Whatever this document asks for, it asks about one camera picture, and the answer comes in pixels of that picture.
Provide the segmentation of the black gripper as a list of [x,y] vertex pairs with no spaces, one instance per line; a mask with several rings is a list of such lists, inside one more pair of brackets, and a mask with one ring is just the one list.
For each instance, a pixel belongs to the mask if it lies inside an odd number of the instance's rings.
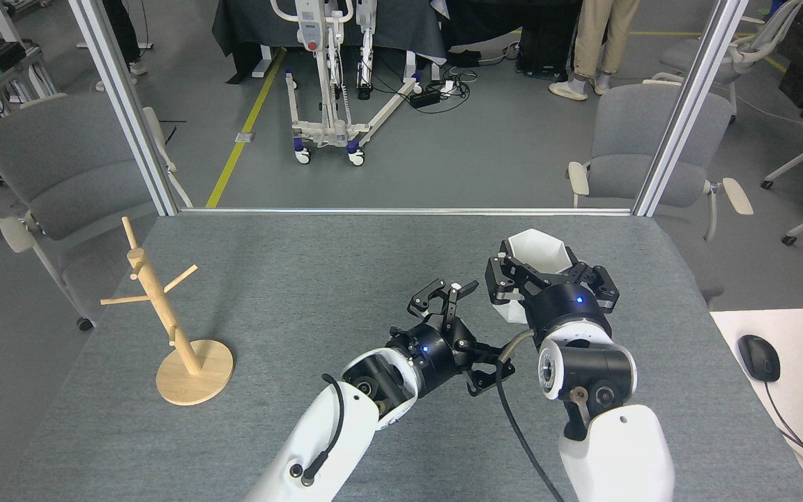
[[490,257],[485,271],[491,304],[522,301],[527,324],[536,337],[546,337],[554,326],[580,318],[595,322],[611,335],[603,311],[614,310],[620,292],[606,268],[574,264],[566,276],[571,283],[549,285],[548,273],[511,255]]
[[[501,347],[477,342],[464,324],[453,324],[459,299],[473,293],[478,285],[477,280],[461,286],[438,277],[411,296],[407,311],[414,317],[426,319],[431,315],[428,310],[430,301],[442,298],[443,306],[438,312],[442,317],[441,326],[418,324],[408,330],[390,328],[390,340],[386,346],[395,347],[412,360],[412,367],[422,381],[418,385],[418,397],[426,396],[460,372],[465,376],[466,388],[472,397],[493,388],[496,377],[503,381],[515,374],[513,363],[500,362]],[[495,370],[491,374],[474,370],[476,363],[493,366]]]

